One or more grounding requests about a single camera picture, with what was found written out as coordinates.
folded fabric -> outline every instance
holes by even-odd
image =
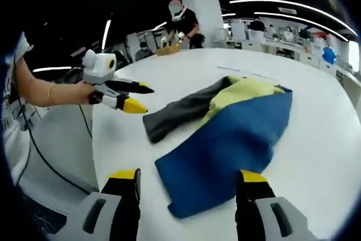
[[[230,79],[224,77],[206,89],[172,102],[155,113],[145,115],[143,123],[149,140],[157,143],[180,124],[202,118],[209,110],[212,98],[229,86],[231,86]]]
[[[271,95],[275,93],[284,93],[272,83],[255,80],[252,78],[229,77],[232,85],[221,90],[211,101],[209,111],[203,117],[200,126],[204,125],[218,111],[229,104],[245,101],[254,97]]]
[[[175,217],[189,217],[232,199],[239,170],[261,173],[267,167],[292,104],[292,92],[282,89],[284,94],[226,106],[155,162]]]

cardboard box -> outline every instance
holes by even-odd
[[[181,50],[179,45],[172,45],[168,47],[160,48],[156,51],[157,56],[165,56],[178,53]]]

face mask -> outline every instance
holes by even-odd
[[[182,10],[182,7],[179,6],[169,6],[169,11],[172,16],[174,16],[176,13],[180,12]]]

yellow cloth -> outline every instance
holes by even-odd
[[[229,104],[238,103],[255,97],[282,93],[284,91],[272,83],[255,80],[252,78],[229,77],[232,85],[221,90],[209,104],[209,111],[203,117],[200,127],[212,118],[218,111]]]

black cable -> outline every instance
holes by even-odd
[[[83,111],[83,109],[81,108],[81,105],[79,105],[79,108],[80,108],[81,114],[83,115],[84,122],[85,122],[85,125],[86,125],[86,129],[88,130],[89,136],[90,136],[91,138],[93,138],[93,136],[91,135],[91,132],[90,132],[88,123],[87,123],[87,121],[86,121],[86,117],[85,117],[84,111]]]
[[[15,65],[16,65],[16,64],[15,64],[15,55],[14,55],[14,75],[15,75],[15,76],[14,76],[14,78],[15,78],[15,82],[14,82],[14,83],[15,83],[16,89],[18,89],[18,88],[17,88],[17,82],[16,82],[16,72],[15,72],[15,68],[16,68],[16,67],[15,67]],[[22,108],[20,96],[18,96],[17,100],[19,101],[20,108]],[[25,116],[25,110],[24,110],[24,112],[23,112],[23,117],[24,117],[25,123],[27,123],[28,121],[27,121],[27,117]],[[49,162],[45,159],[45,157],[43,156],[43,154],[42,154],[41,151],[39,150],[39,148],[38,148],[38,146],[37,146],[37,144],[36,144],[36,142],[35,142],[35,139],[34,139],[34,137],[33,137],[33,133],[31,132],[31,129],[28,129],[28,131],[29,131],[29,134],[30,134],[30,138],[32,139],[32,142],[33,142],[33,144],[34,144],[34,147],[35,147],[37,153],[39,154],[40,158],[44,161],[44,163],[45,163],[57,176],[59,176],[61,179],[63,179],[64,181],[66,181],[66,182],[69,183],[70,185],[76,187],[77,189],[81,190],[81,191],[84,192],[85,194],[89,195],[90,192],[88,192],[87,190],[83,189],[82,187],[76,185],[76,184],[73,183],[72,181],[66,179],[64,176],[62,176],[56,169],[54,169],[54,168],[49,164]],[[26,169],[26,167],[23,169],[23,172],[21,173],[21,176],[24,174],[25,169]]]

